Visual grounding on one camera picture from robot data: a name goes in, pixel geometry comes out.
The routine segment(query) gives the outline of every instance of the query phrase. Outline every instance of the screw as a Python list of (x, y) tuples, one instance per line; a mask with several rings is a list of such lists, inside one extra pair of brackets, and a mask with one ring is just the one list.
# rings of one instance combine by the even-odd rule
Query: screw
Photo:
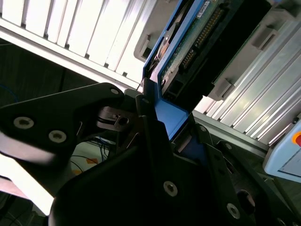
[(147, 100), (147, 99), (145, 99), (145, 98), (143, 98), (142, 99), (145, 103), (147, 103), (147, 104), (149, 104), (150, 102)]
[(237, 209), (237, 207), (235, 205), (233, 205), (232, 203), (228, 203), (227, 204), (227, 209), (228, 209), (228, 212), (231, 214), (231, 216), (233, 218), (240, 219), (239, 210)]
[(231, 145), (229, 145), (229, 144), (225, 144), (225, 145), (226, 145), (226, 148), (228, 148), (229, 150), (232, 149)]
[(282, 219), (277, 218), (277, 221), (279, 222), (279, 224), (280, 224), (281, 226), (286, 226), (286, 224), (284, 223), (284, 221), (283, 221)]
[(165, 181), (163, 184), (163, 187), (164, 187), (165, 192), (172, 197), (175, 197), (178, 194), (178, 188), (171, 181)]
[(299, 121), (299, 118), (298, 118), (298, 117), (296, 117), (296, 118), (294, 118), (294, 119), (293, 119), (293, 122), (292, 122), (292, 124), (296, 124), (298, 121)]
[(60, 130), (53, 130), (48, 135), (49, 139), (55, 143), (62, 143), (67, 139), (67, 135)]
[(111, 88), (111, 92), (112, 92), (113, 94), (119, 94), (119, 91), (116, 90), (116, 89), (113, 89), (113, 88)]
[(33, 127), (34, 121), (28, 117), (17, 117), (14, 120), (14, 126), (19, 129), (29, 129)]
[(200, 126), (200, 128), (203, 132), (206, 132), (206, 128), (204, 126)]

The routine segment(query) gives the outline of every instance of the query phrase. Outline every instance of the cable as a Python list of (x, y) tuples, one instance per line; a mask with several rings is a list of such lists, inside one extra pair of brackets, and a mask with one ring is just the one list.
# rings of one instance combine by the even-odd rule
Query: cable
[(97, 143), (98, 143), (98, 146), (99, 146), (99, 149), (100, 149), (100, 155), (102, 156), (102, 162), (104, 161), (103, 159), (103, 152), (102, 152), (102, 147), (100, 146), (98, 140), (97, 140)]
[(30, 208), (32, 208), (32, 206), (28, 207), (26, 210), (24, 210), (22, 213), (20, 213), (14, 220), (12, 220), (12, 222), (8, 226), (15, 224), (15, 221), (18, 220), (18, 218), (20, 216), (22, 216), (24, 213), (26, 213), (28, 210), (30, 210)]
[(21, 222), (20, 222), (18, 219), (16, 219), (16, 222), (18, 222), (19, 225), (22, 226)]
[(100, 143), (103, 145), (103, 154), (106, 157), (106, 159), (108, 158), (108, 155), (105, 152), (105, 148), (107, 148), (110, 152), (111, 147), (113, 146), (113, 144), (108, 143), (107, 141), (104, 141), (101, 137), (98, 137), (100, 140)]
[(18, 101), (17, 95), (16, 95), (10, 88), (8, 88), (8, 87), (6, 87), (6, 86), (4, 86), (4, 85), (1, 85), (1, 84), (0, 84), (0, 87), (3, 88), (3, 89), (5, 89), (5, 90), (6, 90), (7, 92), (9, 92), (11, 95), (13, 95), (16, 103), (19, 102), (19, 101)]
[(93, 159), (89, 159), (89, 158), (87, 158), (87, 157), (85, 157), (85, 156), (82, 156), (82, 155), (72, 155), (71, 157), (80, 157), (80, 158), (88, 159), (88, 160), (94, 162), (96, 165), (98, 164), (98, 163), (95, 162)]
[(80, 171), (83, 173), (84, 171), (78, 166), (78, 164), (76, 164), (75, 162), (73, 162), (73, 161), (70, 161), (70, 162), (72, 162), (74, 165), (76, 165), (77, 166), (77, 168), (79, 168), (80, 169)]
[[(4, 217), (3, 219), (10, 220), (11, 222), (15, 220), (15, 219), (11, 219), (11, 218), (8, 218), (8, 217)], [(16, 222), (14, 222), (14, 224), (17, 225), (17, 226), (23, 226), (19, 220), (17, 220), (17, 222), (19, 222), (19, 224), (17, 224)]]

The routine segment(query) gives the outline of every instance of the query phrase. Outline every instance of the hole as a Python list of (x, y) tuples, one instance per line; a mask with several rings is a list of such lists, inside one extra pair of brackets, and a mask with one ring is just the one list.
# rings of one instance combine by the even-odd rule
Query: hole
[(222, 174), (222, 175), (225, 175), (225, 172), (221, 169), (218, 169), (219, 173)]
[(173, 185), (167, 185), (167, 188), (170, 192), (174, 192), (174, 186)]
[(62, 136), (61, 134), (59, 134), (59, 133), (55, 133), (55, 134), (53, 135), (53, 138), (55, 138), (55, 139), (62, 139), (63, 136)]
[(214, 155), (214, 158), (218, 161), (221, 160), (221, 158), (219, 156), (217, 156), (216, 154)]
[(227, 159), (225, 159), (225, 161), (226, 161), (226, 166), (227, 166), (228, 171), (229, 171), (231, 174), (235, 173), (235, 168), (234, 168), (234, 166), (233, 166)]
[(231, 207), (230, 210), (232, 211), (232, 213), (237, 214), (236, 209), (234, 209), (233, 207)]
[(255, 201), (246, 190), (240, 190), (237, 193), (237, 197), (241, 208), (246, 214), (251, 215), (255, 212)]
[(111, 92), (112, 92), (113, 94), (119, 94), (118, 90), (113, 89), (113, 88), (111, 88)]
[(20, 124), (20, 125), (24, 125), (24, 126), (28, 126), (28, 125), (29, 125), (29, 121), (28, 121), (28, 120), (25, 120), (25, 119), (21, 119), (21, 120), (19, 121), (19, 124)]
[(120, 126), (124, 126), (124, 125), (128, 124), (129, 121), (130, 120), (128, 118), (121, 118), (118, 123)]

